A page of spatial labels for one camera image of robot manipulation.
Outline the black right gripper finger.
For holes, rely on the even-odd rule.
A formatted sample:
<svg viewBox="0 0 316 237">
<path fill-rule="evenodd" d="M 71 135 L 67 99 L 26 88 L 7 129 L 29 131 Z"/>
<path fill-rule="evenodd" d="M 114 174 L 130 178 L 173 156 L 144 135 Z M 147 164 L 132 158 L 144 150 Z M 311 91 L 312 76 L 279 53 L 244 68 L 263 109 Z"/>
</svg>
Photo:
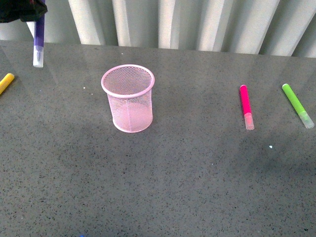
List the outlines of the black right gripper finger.
<svg viewBox="0 0 316 237">
<path fill-rule="evenodd" d="M 47 13 L 43 0 L 0 0 L 0 22 L 38 21 Z"/>
</svg>

